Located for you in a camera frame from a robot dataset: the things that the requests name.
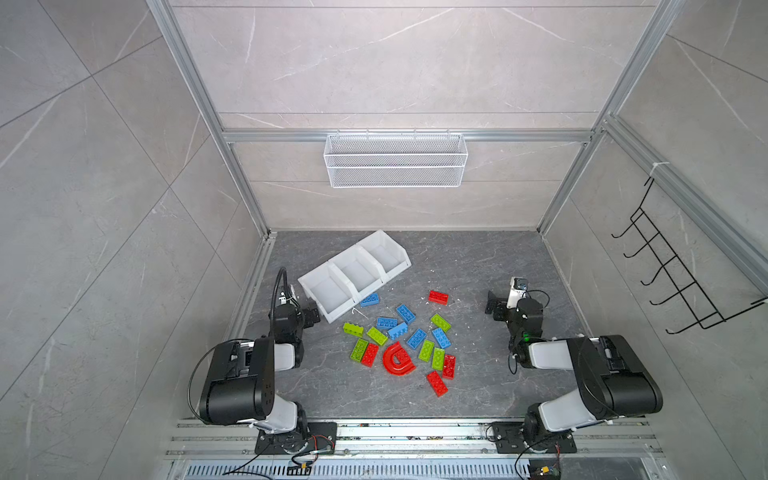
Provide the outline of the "white three-compartment bin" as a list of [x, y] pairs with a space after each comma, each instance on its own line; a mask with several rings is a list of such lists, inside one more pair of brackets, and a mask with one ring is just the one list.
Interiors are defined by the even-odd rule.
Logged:
[[333, 323], [412, 265], [405, 248], [375, 231], [298, 279]]

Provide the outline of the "red lego brick bottom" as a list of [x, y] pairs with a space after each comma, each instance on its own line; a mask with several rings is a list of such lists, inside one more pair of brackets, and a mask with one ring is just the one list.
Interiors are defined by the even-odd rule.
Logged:
[[437, 397], [442, 397], [448, 392], [446, 384], [437, 371], [431, 371], [426, 375], [426, 379]]

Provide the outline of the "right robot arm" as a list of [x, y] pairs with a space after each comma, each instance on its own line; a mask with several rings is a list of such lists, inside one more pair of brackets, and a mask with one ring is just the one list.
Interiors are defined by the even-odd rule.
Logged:
[[526, 445], [545, 448], [579, 428], [662, 409], [660, 387], [623, 336], [546, 339], [544, 305], [527, 291], [506, 299], [489, 293], [485, 313], [507, 326], [512, 372], [523, 368], [574, 374], [575, 389], [527, 409], [521, 427]]

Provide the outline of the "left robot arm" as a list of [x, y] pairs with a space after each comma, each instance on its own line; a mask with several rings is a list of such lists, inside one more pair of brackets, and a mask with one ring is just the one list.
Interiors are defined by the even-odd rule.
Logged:
[[275, 374], [301, 365], [303, 331], [319, 321], [315, 303], [286, 303], [273, 308], [267, 335], [214, 346], [199, 400], [188, 403], [193, 415], [207, 425], [251, 424], [268, 435], [308, 437], [303, 407], [276, 393]]

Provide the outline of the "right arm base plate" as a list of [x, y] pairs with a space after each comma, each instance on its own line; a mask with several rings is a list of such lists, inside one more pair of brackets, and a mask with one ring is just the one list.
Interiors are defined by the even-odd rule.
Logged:
[[492, 422], [486, 427], [485, 436], [488, 441], [495, 445], [499, 454], [572, 454], [577, 452], [570, 431], [553, 433], [544, 428], [526, 426], [521, 421]]

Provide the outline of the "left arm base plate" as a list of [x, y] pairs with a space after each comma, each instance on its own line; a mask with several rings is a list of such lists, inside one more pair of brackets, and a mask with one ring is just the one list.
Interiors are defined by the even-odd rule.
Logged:
[[338, 424], [335, 422], [309, 422], [307, 428], [280, 434], [260, 433], [255, 454], [288, 455], [299, 453], [316, 455], [317, 452], [334, 452]]

